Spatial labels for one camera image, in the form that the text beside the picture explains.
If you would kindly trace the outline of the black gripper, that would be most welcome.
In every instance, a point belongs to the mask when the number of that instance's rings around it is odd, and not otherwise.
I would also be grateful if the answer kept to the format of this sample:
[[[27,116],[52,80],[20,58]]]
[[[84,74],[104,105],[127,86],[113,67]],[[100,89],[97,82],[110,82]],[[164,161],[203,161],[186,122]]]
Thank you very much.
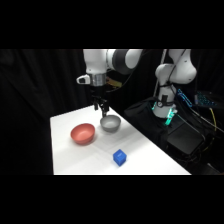
[[[106,96],[106,88],[104,86],[91,86],[91,97],[94,105],[94,110],[97,111],[99,109],[99,105],[102,104],[102,117],[107,116],[107,112],[109,111],[109,103],[107,101]]]

